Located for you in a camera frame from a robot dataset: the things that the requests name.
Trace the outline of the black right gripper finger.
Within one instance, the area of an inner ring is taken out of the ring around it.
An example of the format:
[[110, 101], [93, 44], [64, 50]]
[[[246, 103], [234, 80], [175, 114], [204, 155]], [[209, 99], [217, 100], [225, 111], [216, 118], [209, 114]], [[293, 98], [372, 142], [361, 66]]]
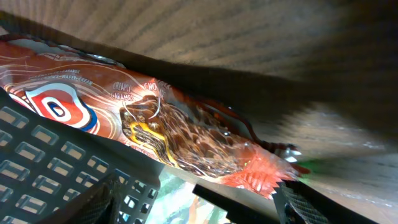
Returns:
[[281, 224], [375, 224], [302, 182], [279, 182], [272, 194]]

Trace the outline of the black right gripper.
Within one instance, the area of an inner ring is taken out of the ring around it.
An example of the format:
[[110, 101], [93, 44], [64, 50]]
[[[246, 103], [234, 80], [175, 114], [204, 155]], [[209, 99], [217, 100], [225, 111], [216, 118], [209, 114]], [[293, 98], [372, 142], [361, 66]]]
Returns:
[[1, 92], [1, 222], [278, 223], [117, 141], [43, 118]]

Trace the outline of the red Top chocolate bar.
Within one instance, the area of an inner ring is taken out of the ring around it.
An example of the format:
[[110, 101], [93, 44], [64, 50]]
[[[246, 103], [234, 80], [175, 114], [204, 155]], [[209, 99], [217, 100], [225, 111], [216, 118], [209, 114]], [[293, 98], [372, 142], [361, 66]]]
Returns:
[[265, 198], [308, 173], [296, 146], [259, 139], [231, 108], [66, 46], [3, 36], [1, 88], [41, 117]]

